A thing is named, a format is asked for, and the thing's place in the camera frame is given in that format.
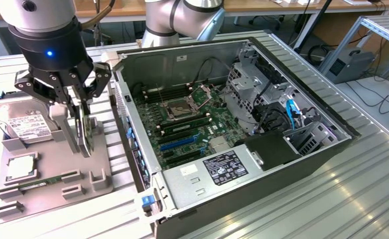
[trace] power supply label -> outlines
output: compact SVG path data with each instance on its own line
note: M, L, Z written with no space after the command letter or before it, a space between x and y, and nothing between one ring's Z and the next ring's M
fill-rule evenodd
M218 186L248 174L234 151L203 160L203 164Z
M23 140L51 135L49 127L41 115L11 118L8 119L8 126Z

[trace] floor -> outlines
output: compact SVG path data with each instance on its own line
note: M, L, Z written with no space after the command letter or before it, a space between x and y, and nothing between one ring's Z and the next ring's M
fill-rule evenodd
M239 25L232 24L234 17L226 17L223 26L220 28L220 33L243 32L243 31L254 31L254 30L270 30L286 43L289 43L297 17L294 15L286 15L283 22L281 24L279 30L275 30L276 20L274 17L276 16L258 17L252 24L248 23L252 17L247 17L247 16L240 17ZM134 22L135 36L130 35L130 32L126 29L126 25L120 22L103 23L101 31L105 35L108 35L112 38L112 41L113 41L112 44L128 43L131 42L131 39L142 38L142 34L144 31L144 22L143 21ZM0 34L8 44L12 54L19 54L20 53L19 47L13 41L11 33L8 32L8 29L0 28ZM95 46L93 36L84 32L81 33L81 35L85 42L85 46L87 47ZM297 33L294 33L290 41L293 41L295 37L297 37ZM318 37L311 35L306 41L305 47L302 48L301 55L305 56L310 47L318 44L323 44L323 41ZM381 62L378 66L378 73L382 72L386 65L389 65L389 60Z

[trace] hard drive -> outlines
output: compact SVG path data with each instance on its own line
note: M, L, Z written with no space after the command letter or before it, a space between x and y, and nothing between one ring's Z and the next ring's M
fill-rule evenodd
M51 140L51 132L59 130L49 106L23 92L0 99L0 128L8 139L20 138L24 143Z

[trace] workbench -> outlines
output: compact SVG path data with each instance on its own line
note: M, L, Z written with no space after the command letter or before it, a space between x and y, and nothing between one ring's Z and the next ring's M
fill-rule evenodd
M386 8L383 9L382 5L378 3L382 14L389 14L389 0L385 1ZM319 9L325 0L321 0L319 3L311 4L306 10L307 14L311 14L301 36L297 40L295 46L299 45L302 39L306 35L307 30L311 27L314 19L317 18ZM255 15L289 15L289 14L302 14L305 11L305 5L298 3L291 3L289 6L282 7L271 0L226 0L224 1L224 10L226 16L255 16ZM374 5L353 6L343 0L333 0L331 4L326 10L326 13L335 12L366 12L377 11ZM95 15L95 11L79 11L76 16L80 22L87 21ZM144 10L144 1L143 0L126 0L124 7L120 9L113 9L108 15L103 18L101 22L128 22L128 21L144 21L146 20L146 10ZM8 24L4 22L0 16L0 27L7 27ZM128 32L134 32L132 24L126 24ZM9 55L9 50L7 44L4 43L0 37L0 56Z
M389 131L339 91L283 42L262 31L220 34L215 39L255 37L318 97L362 135L353 145L305 179L239 209L183 238L389 238ZM135 43L88 49L93 61L107 50ZM25 69L21 55L0 57L0 84ZM105 121L115 191L88 201L0 224L0 238L154 238L135 212L135 185L109 103L92 105Z

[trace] wooden desk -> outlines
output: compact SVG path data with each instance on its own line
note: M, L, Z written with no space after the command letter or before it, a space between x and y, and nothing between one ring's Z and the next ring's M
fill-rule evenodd
M389 0L383 0L386 5L386 11L383 14L389 14ZM311 23L317 18L319 9L322 8L325 0L321 3L311 4L307 8L306 13L311 14L311 17L306 23L305 29L301 33L295 46L299 45L307 30L310 29ZM305 5L293 3L287 7L282 7L271 0L224 0L226 16L255 16L255 15L287 15L301 14L305 11ZM375 11L374 5L367 6L351 6L343 0L333 0L326 12L365 12ZM109 14L104 17L101 22L126 22L144 20L144 0L124 0L124 7L113 9ZM87 21L95 15L93 11L77 11L76 16L81 22ZM0 27L7 27L7 23L0 16ZM0 39L0 55L8 55L3 40Z

